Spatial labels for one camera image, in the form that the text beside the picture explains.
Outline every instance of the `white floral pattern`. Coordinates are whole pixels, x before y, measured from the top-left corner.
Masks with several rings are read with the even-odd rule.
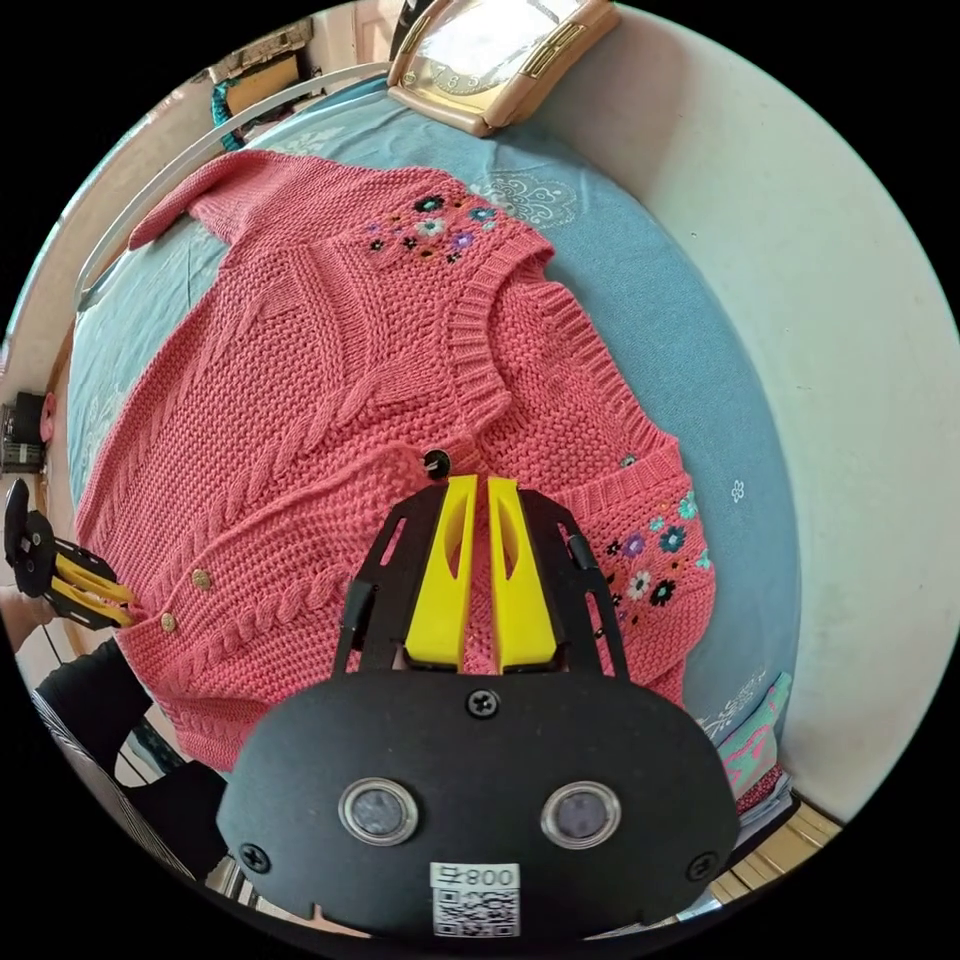
[[[727,727],[737,719],[740,713],[753,702],[754,697],[763,687],[763,681],[766,679],[766,667],[758,669],[753,676],[740,688],[740,691],[713,717],[701,717],[697,720],[703,732],[717,742],[718,737]]]
[[[319,130],[304,130],[302,133],[295,133],[282,140],[278,138],[276,142],[272,142],[273,138],[269,138],[271,142],[264,142],[263,146],[265,149],[273,150],[276,153],[292,153],[299,156],[309,156],[318,154],[320,147],[335,137],[339,137],[346,129],[346,127],[321,126]],[[253,146],[259,147],[260,144],[255,143]]]
[[[565,226],[577,218],[577,193],[559,180],[540,180],[520,171],[494,171],[482,181],[471,183],[470,191],[541,231]]]
[[[110,428],[120,416],[128,392],[114,386],[112,392],[106,397],[94,394],[85,411],[80,431],[83,437],[83,445],[80,448],[80,490],[86,489],[100,448],[107,439]]]

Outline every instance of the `embroidered flower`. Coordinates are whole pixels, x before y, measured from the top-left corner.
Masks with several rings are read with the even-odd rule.
[[[639,600],[650,589],[651,576],[648,571],[641,570],[630,578],[627,584],[627,596],[631,600]]]
[[[413,205],[413,209],[416,210],[417,213],[433,213],[434,210],[442,210],[443,197],[437,196],[436,194],[430,197],[424,197]]]
[[[673,580],[661,580],[650,594],[650,602],[655,607],[665,607],[676,589],[677,585]]]
[[[413,229],[421,237],[438,237],[447,229],[447,222],[440,217],[437,217],[436,220],[421,220]]]
[[[639,533],[631,533],[623,542],[623,555],[625,557],[637,557],[643,553],[645,546],[646,543]]]
[[[697,515],[697,500],[691,490],[681,501],[680,506],[677,507],[677,513],[683,517],[684,520],[692,520]]]
[[[667,553],[676,553],[687,539],[683,527],[667,527],[667,532],[660,536],[660,549]]]

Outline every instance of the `person's leg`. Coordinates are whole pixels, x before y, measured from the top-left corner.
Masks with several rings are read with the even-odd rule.
[[[203,881],[227,855],[217,811],[227,782],[195,760],[142,787],[123,787],[127,799],[177,859]]]
[[[111,777],[117,755],[152,701],[112,638],[58,667],[37,688],[70,734]],[[142,787],[121,787],[178,860],[204,880],[227,853],[216,815],[226,781],[191,762]]]
[[[111,776],[120,748],[152,703],[112,637],[58,667],[37,693]]]

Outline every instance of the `bed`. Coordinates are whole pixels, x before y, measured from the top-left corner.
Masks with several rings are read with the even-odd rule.
[[[251,145],[381,169],[441,167],[555,246],[548,276],[576,294],[641,405],[679,438],[696,483],[717,597],[688,662],[684,699],[720,744],[777,677],[794,670],[798,538],[763,388],[679,247],[535,120],[476,140],[397,104],[382,77],[339,91]],[[157,242],[125,253],[81,303],[68,401],[75,503],[129,391],[212,284],[225,250],[183,218]]]

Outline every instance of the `screw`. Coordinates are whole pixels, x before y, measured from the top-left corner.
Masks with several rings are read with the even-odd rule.
[[[467,713],[478,720],[492,717],[500,709],[500,698],[492,690],[474,690],[467,697]]]
[[[694,857],[690,861],[690,866],[687,867],[687,879],[692,883],[698,883],[710,876],[717,869],[719,862],[720,858],[712,851],[701,853],[699,857]]]
[[[252,843],[245,843],[240,847],[240,859],[243,865],[254,873],[267,873],[270,870],[270,858]]]

